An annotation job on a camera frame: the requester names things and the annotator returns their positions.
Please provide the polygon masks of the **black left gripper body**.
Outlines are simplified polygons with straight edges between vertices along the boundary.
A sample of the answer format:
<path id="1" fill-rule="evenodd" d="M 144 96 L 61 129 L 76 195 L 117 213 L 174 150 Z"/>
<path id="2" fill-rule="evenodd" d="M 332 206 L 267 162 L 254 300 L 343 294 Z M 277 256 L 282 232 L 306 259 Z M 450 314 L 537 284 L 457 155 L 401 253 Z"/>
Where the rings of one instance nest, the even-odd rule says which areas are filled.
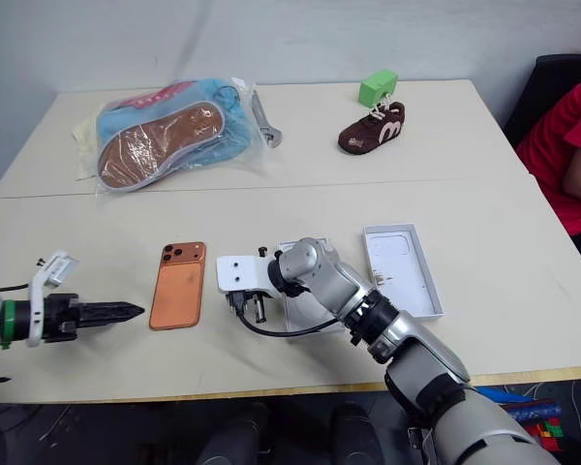
<path id="1" fill-rule="evenodd" d="M 83 303 L 77 294 L 49 294 L 44 299 L 42 339 L 45 343 L 77 339 Z"/>

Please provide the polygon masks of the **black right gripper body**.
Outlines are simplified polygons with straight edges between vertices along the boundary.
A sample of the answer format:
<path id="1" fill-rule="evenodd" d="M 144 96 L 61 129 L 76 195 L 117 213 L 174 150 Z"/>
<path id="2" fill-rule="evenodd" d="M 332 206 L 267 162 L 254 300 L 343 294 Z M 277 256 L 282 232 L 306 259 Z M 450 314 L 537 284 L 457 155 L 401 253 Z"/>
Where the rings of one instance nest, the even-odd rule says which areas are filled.
<path id="1" fill-rule="evenodd" d="M 226 298 L 227 300 L 229 298 L 234 298 L 234 299 L 242 299 L 242 311 L 245 310 L 245 307 L 252 302 L 253 306 L 254 306 L 254 302 L 253 302 L 253 296 L 254 295 L 262 295 L 263 296 L 263 300 L 265 300 L 266 298 L 270 298 L 270 295 L 267 292 L 264 291 L 250 291 L 250 290 L 239 290 L 239 291 L 230 291 L 226 294 Z"/>

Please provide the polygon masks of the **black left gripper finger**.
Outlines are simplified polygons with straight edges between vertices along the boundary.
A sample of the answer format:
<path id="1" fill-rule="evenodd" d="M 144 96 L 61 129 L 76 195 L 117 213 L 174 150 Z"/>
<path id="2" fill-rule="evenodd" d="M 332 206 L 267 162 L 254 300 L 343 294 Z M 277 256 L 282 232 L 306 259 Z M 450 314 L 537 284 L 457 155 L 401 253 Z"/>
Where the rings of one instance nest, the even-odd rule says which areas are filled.
<path id="1" fill-rule="evenodd" d="M 132 318 L 136 317 L 137 314 L 84 314 L 82 313 L 79 316 L 77 325 L 78 326 L 107 326 L 113 325 L 118 323 L 124 323 Z"/>
<path id="2" fill-rule="evenodd" d="M 144 309 L 125 301 L 84 302 L 78 308 L 83 315 L 141 315 Z"/>

